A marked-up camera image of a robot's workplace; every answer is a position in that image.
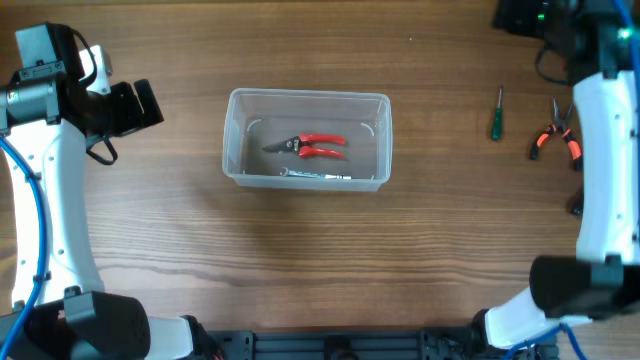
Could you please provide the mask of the orange black needle-nose pliers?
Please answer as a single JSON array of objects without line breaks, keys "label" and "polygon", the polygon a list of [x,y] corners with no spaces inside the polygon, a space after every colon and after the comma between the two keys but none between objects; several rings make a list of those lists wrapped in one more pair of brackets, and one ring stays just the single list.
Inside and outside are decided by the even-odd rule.
[{"label": "orange black needle-nose pliers", "polygon": [[540,149],[544,143],[549,140],[553,135],[559,134],[567,145],[571,156],[571,167],[574,171],[580,172],[583,170],[583,152],[575,138],[572,129],[569,127],[569,121],[571,120],[573,106],[570,105],[565,113],[562,113],[557,99],[552,100],[553,118],[551,123],[539,133],[536,139],[531,144],[529,150],[529,159],[537,160],[540,154]]}]

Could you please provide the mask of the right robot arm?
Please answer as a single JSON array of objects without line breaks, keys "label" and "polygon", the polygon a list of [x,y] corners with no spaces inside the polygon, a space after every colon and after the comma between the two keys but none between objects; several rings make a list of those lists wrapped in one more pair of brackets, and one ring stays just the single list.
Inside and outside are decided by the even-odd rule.
[{"label": "right robot arm", "polygon": [[478,313],[469,356],[505,359],[559,331],[639,310],[639,27],[631,1],[501,1],[494,25],[540,38],[566,66],[582,134],[583,208],[573,257],[539,256],[529,285]]}]

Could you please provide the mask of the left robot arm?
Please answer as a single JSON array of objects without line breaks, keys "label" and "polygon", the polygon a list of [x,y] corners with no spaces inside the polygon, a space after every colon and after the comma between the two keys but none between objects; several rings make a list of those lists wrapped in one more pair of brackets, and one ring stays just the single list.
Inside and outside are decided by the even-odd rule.
[{"label": "left robot arm", "polygon": [[13,187],[17,269],[1,319],[5,359],[222,359],[191,316],[147,315],[109,294],[90,246],[83,178],[97,144],[159,124],[150,83],[111,84],[109,58],[75,29],[21,29],[22,66],[1,89],[1,149]]}]

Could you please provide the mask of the clear plastic storage container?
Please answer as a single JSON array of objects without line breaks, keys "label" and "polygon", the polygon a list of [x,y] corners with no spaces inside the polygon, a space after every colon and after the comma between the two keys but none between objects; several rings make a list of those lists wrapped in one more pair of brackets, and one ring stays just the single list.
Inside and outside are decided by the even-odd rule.
[{"label": "clear plastic storage container", "polygon": [[245,187],[375,192],[391,176],[393,126],[383,94],[238,88],[222,170]]}]

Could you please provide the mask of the green handled screwdriver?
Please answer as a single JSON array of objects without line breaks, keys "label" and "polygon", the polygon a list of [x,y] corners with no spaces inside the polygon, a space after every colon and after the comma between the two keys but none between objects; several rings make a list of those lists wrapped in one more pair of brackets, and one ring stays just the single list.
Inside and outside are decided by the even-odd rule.
[{"label": "green handled screwdriver", "polygon": [[500,86],[499,93],[498,93],[497,106],[495,108],[495,113],[494,113],[494,120],[493,120],[491,131],[490,131],[491,140],[494,142],[499,141],[503,135],[503,107],[502,107],[503,91],[504,91],[504,87]]}]

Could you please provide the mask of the black red screwdriver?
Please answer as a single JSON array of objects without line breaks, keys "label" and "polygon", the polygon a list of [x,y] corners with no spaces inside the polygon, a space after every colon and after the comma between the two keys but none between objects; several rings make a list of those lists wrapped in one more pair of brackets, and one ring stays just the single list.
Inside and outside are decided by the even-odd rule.
[{"label": "black red screwdriver", "polygon": [[571,214],[581,216],[584,211],[584,191],[580,190],[576,193],[573,204],[571,205]]}]

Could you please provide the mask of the red handled cutters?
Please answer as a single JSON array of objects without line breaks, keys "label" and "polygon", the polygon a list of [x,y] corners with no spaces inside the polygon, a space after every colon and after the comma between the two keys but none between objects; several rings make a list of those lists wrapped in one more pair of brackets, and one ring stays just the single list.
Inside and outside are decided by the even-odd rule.
[{"label": "red handled cutters", "polygon": [[317,148],[314,146],[315,143],[331,143],[346,146],[347,140],[340,135],[300,133],[287,140],[267,145],[263,148],[263,151],[269,153],[294,153],[300,158],[345,158],[341,152],[332,149]]}]

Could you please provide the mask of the small metal wrench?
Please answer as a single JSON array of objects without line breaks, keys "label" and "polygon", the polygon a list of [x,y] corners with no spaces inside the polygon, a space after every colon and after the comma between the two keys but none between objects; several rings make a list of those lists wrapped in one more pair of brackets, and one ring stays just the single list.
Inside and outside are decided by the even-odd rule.
[{"label": "small metal wrench", "polygon": [[348,175],[303,172],[299,170],[290,169],[287,167],[282,168],[280,175],[282,177],[298,177],[298,178],[310,178],[310,179],[320,179],[320,180],[351,180],[352,179],[352,177]]}]

